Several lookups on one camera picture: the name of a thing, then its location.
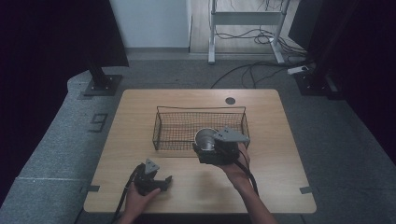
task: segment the metal rack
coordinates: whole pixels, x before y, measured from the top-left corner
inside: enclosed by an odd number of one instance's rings
[[[217,0],[212,1],[212,10],[210,12],[210,37],[208,62],[215,63],[215,27],[216,25],[277,25],[274,38],[270,38],[271,48],[276,56],[278,63],[284,63],[281,47],[278,43],[283,22],[289,7],[290,0],[286,0],[281,11],[265,12],[224,12],[216,11]]]
[[[152,142],[156,150],[192,150],[195,134],[203,128],[225,126],[248,137],[246,108],[157,106]]]

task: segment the black stand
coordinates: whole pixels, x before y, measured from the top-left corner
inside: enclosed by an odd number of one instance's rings
[[[354,0],[350,7],[346,10],[346,14],[340,20],[340,23],[328,38],[328,44],[318,58],[317,67],[309,74],[295,75],[297,85],[301,95],[318,95],[328,96],[329,99],[341,99],[341,93],[332,84],[330,76],[328,76],[330,60],[332,52],[337,44],[338,39],[347,27],[347,23],[355,12],[360,0]]]
[[[122,75],[106,76],[102,68],[97,66],[90,54],[86,57],[88,69],[92,80],[87,89],[82,93],[84,96],[113,96],[117,91]]]

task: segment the black curtain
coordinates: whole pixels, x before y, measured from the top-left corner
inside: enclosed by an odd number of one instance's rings
[[[107,0],[0,3],[2,202],[67,94],[67,80],[98,67],[128,66]]]
[[[393,1],[361,0],[334,53],[332,76],[396,164],[396,33]]]

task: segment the white wall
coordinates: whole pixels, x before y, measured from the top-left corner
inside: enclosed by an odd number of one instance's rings
[[[187,48],[190,0],[110,0],[125,48]]]

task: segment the cable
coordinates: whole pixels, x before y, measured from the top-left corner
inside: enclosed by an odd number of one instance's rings
[[[249,73],[250,73],[251,80],[252,80],[252,82],[253,82],[253,89],[256,89],[256,81],[254,80],[252,68],[253,68],[253,67],[251,67],[251,68],[249,69]]]
[[[113,218],[111,219],[110,224],[114,223],[115,221],[117,221],[117,219],[119,219],[119,218],[118,218],[118,215],[119,215],[119,213],[120,213],[120,210],[121,210],[123,201],[124,201],[124,199],[125,199],[125,196],[126,196],[126,194],[127,194],[127,192],[128,192],[128,188],[129,188],[129,186],[131,185],[131,183],[134,182],[134,177],[136,176],[137,171],[139,170],[138,168],[140,168],[142,165],[143,165],[143,164],[138,165],[138,166],[134,169],[134,171],[132,172],[132,174],[129,176],[129,180],[128,180],[128,182],[125,184],[125,188],[124,188],[124,190],[123,190],[123,192],[122,192],[119,205],[117,206],[116,212],[114,213],[114,216],[113,216]]]
[[[233,0],[230,0],[230,4],[231,4],[231,7],[233,8],[233,10],[236,11],[236,9],[233,7]]]
[[[242,76],[241,76],[241,83],[242,83],[242,86],[243,86],[245,89],[248,89],[248,87],[245,86],[244,77],[245,77],[245,74],[250,70],[251,66],[250,66],[250,67],[242,74]]]
[[[77,217],[76,217],[76,219],[75,219],[74,224],[77,224],[77,223],[78,223],[79,217],[81,216],[81,213],[82,213],[83,210],[84,210],[84,207],[82,207],[82,208],[79,210],[79,213],[78,213],[78,215],[77,215]]]
[[[248,34],[250,34],[250,33],[252,33],[252,32],[256,32],[256,31],[258,31],[258,32],[260,32],[260,33],[257,34],[257,35],[245,36],[245,35],[248,35]],[[245,32],[245,33],[243,33],[243,34],[241,34],[241,35],[230,35],[230,34],[225,34],[225,33],[219,33],[218,30],[217,30],[217,28],[215,27],[215,34],[216,34],[216,36],[218,36],[220,39],[234,39],[234,38],[251,39],[251,38],[253,38],[253,39],[254,39],[254,42],[255,42],[256,44],[263,44],[263,45],[264,45],[264,44],[270,44],[271,42],[270,42],[269,38],[271,38],[271,37],[274,36],[274,33],[271,33],[271,32],[269,32],[269,31],[263,30],[263,29],[262,29],[262,26],[260,26],[259,29],[249,30],[249,31],[247,31],[247,32]],[[296,48],[296,47],[290,46],[290,45],[286,42],[286,40],[288,40],[288,39],[284,39],[284,38],[281,37],[281,36],[278,38],[278,43],[279,43],[280,47],[281,47],[285,52],[287,52],[287,53],[295,53],[295,54],[299,54],[299,55],[305,56],[305,54],[306,54],[305,49],[300,49],[300,48]]]
[[[262,3],[259,5],[259,7],[257,7],[257,10],[256,10],[256,11],[259,11],[260,7],[264,4],[265,1],[268,2],[269,0],[262,0]]]
[[[240,161],[235,160],[233,163],[235,163],[235,165],[237,165],[239,168],[241,168],[241,170],[245,172],[245,174],[247,174],[247,176],[250,179],[251,185],[253,186],[254,192],[256,192],[256,194],[259,195],[259,190],[257,189],[257,183],[256,183],[256,179],[254,178],[254,175]]]
[[[213,89],[213,88],[216,86],[216,84],[218,84],[218,82],[220,82],[223,78],[225,78],[225,77],[227,77],[229,74],[231,74],[231,72],[233,72],[233,71],[235,71],[235,70],[238,70],[238,69],[240,69],[240,68],[243,68],[243,67],[248,67],[248,66],[250,66],[250,64],[241,65],[241,66],[236,67],[236,68],[234,68],[233,70],[227,72],[226,74],[224,74],[223,76],[221,76],[221,77],[210,87],[210,89]]]
[[[268,76],[268,77],[262,77],[262,78],[260,78],[259,80],[256,81],[255,85],[257,85],[257,83],[259,83],[259,82],[265,80],[266,78],[274,77],[276,74],[278,74],[279,72],[281,72],[281,71],[283,71],[283,70],[286,70],[286,69],[288,69],[288,67],[279,69],[279,70],[277,70],[276,72],[274,72],[273,74],[271,74],[271,75]]]
[[[247,169],[250,171],[250,167],[249,167],[249,163],[248,163],[247,157],[246,157],[245,154],[241,151],[241,149],[238,149],[238,150],[239,150],[239,153],[242,154],[242,156],[244,156],[245,162],[246,162],[246,164],[247,164]]]

